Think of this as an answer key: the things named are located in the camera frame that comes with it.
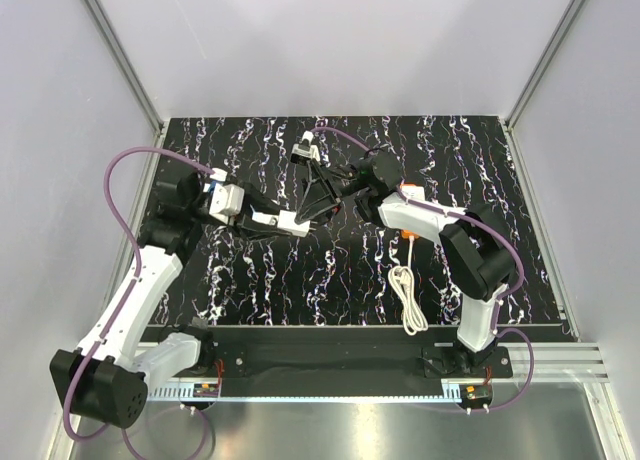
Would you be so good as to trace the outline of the white cube socket adapter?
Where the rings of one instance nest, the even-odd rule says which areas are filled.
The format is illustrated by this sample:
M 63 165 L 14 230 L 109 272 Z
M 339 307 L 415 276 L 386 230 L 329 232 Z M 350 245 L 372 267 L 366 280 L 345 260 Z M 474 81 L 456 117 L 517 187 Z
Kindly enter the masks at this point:
M 424 202 L 426 200 L 425 197 L 425 189 L 423 186 L 415 185 L 415 184 L 402 184 L 401 192 L 403 195 L 411 200 L 416 200 L 420 202 Z

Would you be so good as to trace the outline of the orange power strip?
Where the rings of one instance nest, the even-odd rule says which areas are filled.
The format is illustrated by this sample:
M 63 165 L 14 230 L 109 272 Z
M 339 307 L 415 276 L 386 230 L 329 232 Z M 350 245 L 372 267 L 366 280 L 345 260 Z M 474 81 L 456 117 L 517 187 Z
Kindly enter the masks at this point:
M 415 239 L 417 239 L 417 238 L 418 238 L 418 235 L 417 235 L 417 234 L 415 234 L 414 232 L 408 231 L 408 230 L 403 230 L 403 231 L 401 232 L 401 236 L 402 236 L 404 239 L 408 239 L 408 240 L 411 240 L 411 241 L 413 241 L 413 240 L 415 240 Z

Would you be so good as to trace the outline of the white small charger adapter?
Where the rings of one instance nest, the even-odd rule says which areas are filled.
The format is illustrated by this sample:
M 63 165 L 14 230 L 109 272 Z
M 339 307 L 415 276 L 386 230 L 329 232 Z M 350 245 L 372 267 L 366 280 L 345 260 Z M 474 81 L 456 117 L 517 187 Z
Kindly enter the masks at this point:
M 287 210 L 279 212 L 276 226 L 279 230 L 300 238 L 306 237 L 311 230 L 310 221 L 298 223 L 296 221 L 296 212 Z

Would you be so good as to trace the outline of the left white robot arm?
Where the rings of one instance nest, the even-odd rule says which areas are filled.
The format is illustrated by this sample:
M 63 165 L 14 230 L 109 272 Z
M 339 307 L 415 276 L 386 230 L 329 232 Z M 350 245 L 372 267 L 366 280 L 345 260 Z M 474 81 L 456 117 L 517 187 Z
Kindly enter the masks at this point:
M 133 240 L 134 259 L 107 308 L 72 351 L 58 350 L 50 372 L 64 415 L 126 429 L 147 396 L 176 374 L 196 376 L 215 366 L 211 331 L 182 325 L 139 353 L 160 300 L 192 257 L 207 225 L 230 228 L 246 240 L 304 236 L 309 224 L 255 190 L 212 170 L 208 181 L 190 171 L 158 186 L 156 209 Z

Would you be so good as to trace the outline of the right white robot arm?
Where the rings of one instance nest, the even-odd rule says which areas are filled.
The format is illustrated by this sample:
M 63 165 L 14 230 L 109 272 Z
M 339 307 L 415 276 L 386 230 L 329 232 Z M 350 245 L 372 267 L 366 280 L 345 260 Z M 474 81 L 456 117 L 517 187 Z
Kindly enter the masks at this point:
M 321 161 L 315 146 L 297 144 L 291 160 L 307 169 L 296 223 L 326 224 L 344 199 L 353 198 L 364 222 L 441 247 L 451 279 L 463 295 L 455 367 L 470 377 L 486 369 L 497 345 L 499 303 L 523 278 L 522 262 L 492 208 L 460 209 L 420 199 L 405 183 L 399 160 L 381 150 L 331 168 Z

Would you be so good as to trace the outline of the white multicolour power strip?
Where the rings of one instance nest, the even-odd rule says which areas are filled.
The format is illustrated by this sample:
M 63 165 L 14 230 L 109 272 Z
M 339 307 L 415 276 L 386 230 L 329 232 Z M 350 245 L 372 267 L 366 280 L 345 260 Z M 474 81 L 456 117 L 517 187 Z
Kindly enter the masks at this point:
M 279 205 L 249 182 L 213 182 L 208 193 L 209 216 L 224 225 L 238 224 L 243 215 L 258 223 L 274 225 L 280 213 Z

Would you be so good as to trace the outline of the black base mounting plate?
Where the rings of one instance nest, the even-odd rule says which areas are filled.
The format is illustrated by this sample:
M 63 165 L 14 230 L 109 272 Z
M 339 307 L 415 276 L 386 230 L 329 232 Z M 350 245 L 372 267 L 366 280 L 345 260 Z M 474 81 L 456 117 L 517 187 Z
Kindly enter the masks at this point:
M 232 397 L 409 397 L 439 395 L 448 381 L 510 379 L 508 350 L 472 354 L 453 327 L 414 336 L 399 326 L 212 327 L 213 353 L 182 378 L 209 378 L 223 366 Z

